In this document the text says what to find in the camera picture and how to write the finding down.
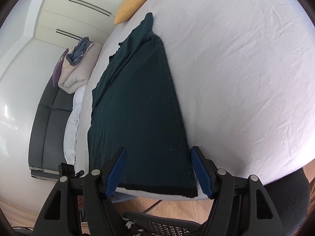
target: mesh chair back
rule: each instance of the mesh chair back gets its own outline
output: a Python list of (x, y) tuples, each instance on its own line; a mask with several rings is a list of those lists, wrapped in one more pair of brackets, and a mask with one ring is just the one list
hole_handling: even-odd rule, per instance
[(192, 221), (160, 218), (144, 213), (125, 212), (122, 216), (142, 229), (161, 236), (183, 236), (200, 226)]

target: black towel edge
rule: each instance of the black towel edge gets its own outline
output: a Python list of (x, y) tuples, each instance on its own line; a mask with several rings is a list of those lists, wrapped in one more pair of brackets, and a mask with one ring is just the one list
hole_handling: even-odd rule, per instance
[(161, 195), (180, 195), (188, 198), (195, 198), (198, 196), (198, 190), (196, 187), (186, 188), (177, 186), (148, 186), (139, 184), (125, 184), (119, 183), (118, 187), (125, 188), (127, 190), (144, 191), (148, 193), (161, 194)]

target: cable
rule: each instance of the cable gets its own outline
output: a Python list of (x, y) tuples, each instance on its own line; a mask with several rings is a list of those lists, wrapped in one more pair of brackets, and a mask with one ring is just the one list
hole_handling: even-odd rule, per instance
[(158, 200), (156, 203), (154, 203), (151, 207), (149, 207), (148, 209), (146, 209), (145, 211), (143, 211), (142, 213), (149, 213), (152, 209), (154, 209), (157, 205), (159, 205), (163, 200)]
[(14, 227), (12, 227), (12, 229), (16, 229), (16, 228), (18, 228), (18, 229), (26, 228), (26, 229), (30, 229), (30, 230), (34, 229), (33, 227), (25, 227), (25, 226), (14, 226)]
[(84, 208), (84, 217), (82, 219), (82, 222), (84, 221), (84, 218), (85, 218), (85, 214), (86, 214), (86, 210), (85, 210), (85, 205), (84, 205), (84, 201), (83, 201), (83, 208)]

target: yellow pillow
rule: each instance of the yellow pillow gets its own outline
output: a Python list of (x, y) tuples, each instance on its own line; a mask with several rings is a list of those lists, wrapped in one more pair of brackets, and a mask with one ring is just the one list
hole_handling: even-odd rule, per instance
[(145, 2), (146, 0), (123, 0), (115, 16), (115, 25), (130, 19)]

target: white duvet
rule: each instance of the white duvet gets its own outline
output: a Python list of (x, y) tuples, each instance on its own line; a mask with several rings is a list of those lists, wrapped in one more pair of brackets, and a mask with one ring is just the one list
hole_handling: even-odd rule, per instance
[[(297, 0), (148, 0), (103, 46), (82, 102), (76, 171), (88, 171), (92, 90), (118, 43), (148, 12), (190, 147), (232, 175), (256, 174), (264, 184), (315, 158), (315, 29)], [(206, 198), (199, 193), (196, 199)]]
[(79, 115), (81, 112), (82, 100), (86, 85), (81, 86), (77, 89), (73, 97), (72, 112), (68, 118), (64, 141), (63, 141), (63, 152), (67, 164), (74, 165), (76, 157), (76, 146), (77, 146), (77, 132), (79, 127)]

